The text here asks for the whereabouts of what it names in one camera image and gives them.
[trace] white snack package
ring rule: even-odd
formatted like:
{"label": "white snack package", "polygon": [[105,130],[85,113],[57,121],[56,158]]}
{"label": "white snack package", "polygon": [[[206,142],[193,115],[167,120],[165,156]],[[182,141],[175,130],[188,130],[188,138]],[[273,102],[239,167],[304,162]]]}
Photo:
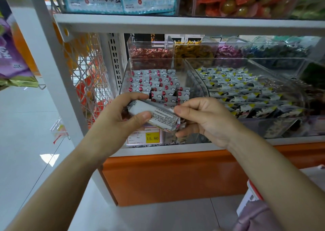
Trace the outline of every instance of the white snack package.
{"label": "white snack package", "polygon": [[151,119],[148,123],[166,132],[175,131],[181,125],[181,118],[174,113],[173,109],[155,104],[154,102],[134,100],[128,104],[127,110],[132,116],[143,111],[149,111]]}

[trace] yellow price label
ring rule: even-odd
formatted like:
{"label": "yellow price label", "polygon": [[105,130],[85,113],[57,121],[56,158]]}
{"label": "yellow price label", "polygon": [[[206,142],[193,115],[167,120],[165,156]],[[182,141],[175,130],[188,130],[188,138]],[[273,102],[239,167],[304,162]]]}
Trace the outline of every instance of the yellow price label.
{"label": "yellow price label", "polygon": [[160,142],[159,132],[146,133],[146,143],[159,143],[159,142]]}

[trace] white tile floor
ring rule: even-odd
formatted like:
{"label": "white tile floor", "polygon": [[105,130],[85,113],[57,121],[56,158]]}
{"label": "white tile floor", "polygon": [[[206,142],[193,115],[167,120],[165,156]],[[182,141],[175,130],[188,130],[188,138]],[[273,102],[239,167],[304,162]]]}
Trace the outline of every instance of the white tile floor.
{"label": "white tile floor", "polygon": [[[0,110],[0,230],[4,230],[73,150],[73,145],[68,139],[53,144],[49,129],[58,113],[47,89],[7,88],[0,92]],[[69,230],[212,231],[219,225],[231,228],[242,197],[116,207],[104,201],[90,180]]]}

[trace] orange base panel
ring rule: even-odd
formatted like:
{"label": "orange base panel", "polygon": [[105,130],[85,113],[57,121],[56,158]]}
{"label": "orange base panel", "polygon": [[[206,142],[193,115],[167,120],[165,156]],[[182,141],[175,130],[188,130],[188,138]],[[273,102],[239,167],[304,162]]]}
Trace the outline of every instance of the orange base panel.
{"label": "orange base panel", "polygon": [[[299,169],[325,163],[325,143],[275,147]],[[226,150],[112,157],[102,173],[119,206],[244,194],[248,180]]]}

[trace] white metal post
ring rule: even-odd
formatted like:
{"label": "white metal post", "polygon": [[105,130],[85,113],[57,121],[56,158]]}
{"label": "white metal post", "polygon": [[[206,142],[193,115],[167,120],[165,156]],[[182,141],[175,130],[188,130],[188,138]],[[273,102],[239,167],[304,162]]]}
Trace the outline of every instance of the white metal post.
{"label": "white metal post", "polygon": [[[77,146],[87,133],[88,126],[45,1],[8,0],[8,3],[69,136]],[[96,171],[92,179],[104,199],[114,204],[99,175]]]}

